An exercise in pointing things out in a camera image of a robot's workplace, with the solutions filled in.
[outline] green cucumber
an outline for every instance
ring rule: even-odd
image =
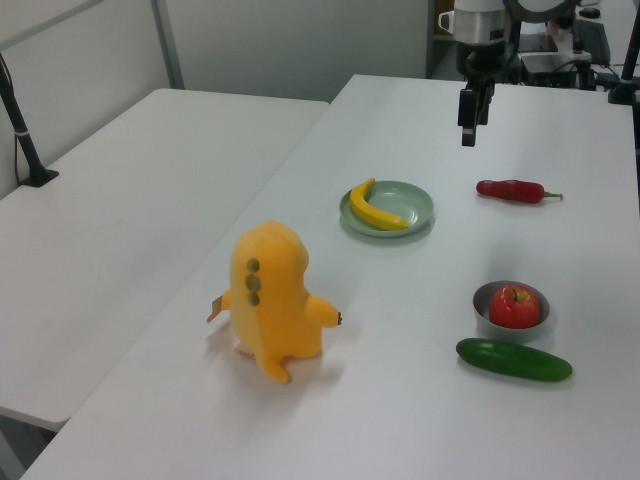
[[[573,373],[569,362],[550,353],[499,340],[466,338],[456,352],[473,366],[514,377],[559,382]]]

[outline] metal bowl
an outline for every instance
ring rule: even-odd
[[[530,328],[507,328],[492,323],[489,318],[489,307],[495,293],[505,285],[518,284],[530,288],[538,296],[540,304],[540,323]],[[548,328],[547,319],[549,317],[549,302],[547,298],[537,289],[522,282],[515,281],[498,281],[490,282],[481,286],[473,295],[473,309],[478,322],[478,329],[484,335],[496,340],[505,340],[507,342],[526,343],[530,342],[545,333]]]

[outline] yellow plush toy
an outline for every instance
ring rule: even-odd
[[[284,357],[312,357],[322,349],[322,327],[340,325],[340,313],[304,287],[309,254],[298,236],[270,220],[246,232],[231,257],[231,288],[214,300],[213,320],[231,311],[231,325],[260,369],[289,380]]]

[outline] apple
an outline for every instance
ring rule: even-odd
[[[489,318],[492,323],[505,328],[534,327],[540,323],[538,296],[525,285],[505,285],[491,300]]]

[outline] banana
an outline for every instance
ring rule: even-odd
[[[367,194],[376,182],[374,178],[370,178],[362,185],[358,185],[351,190],[349,194],[349,204],[353,213],[361,220],[373,225],[380,230],[402,230],[409,228],[411,225],[400,215],[381,210],[367,202]]]

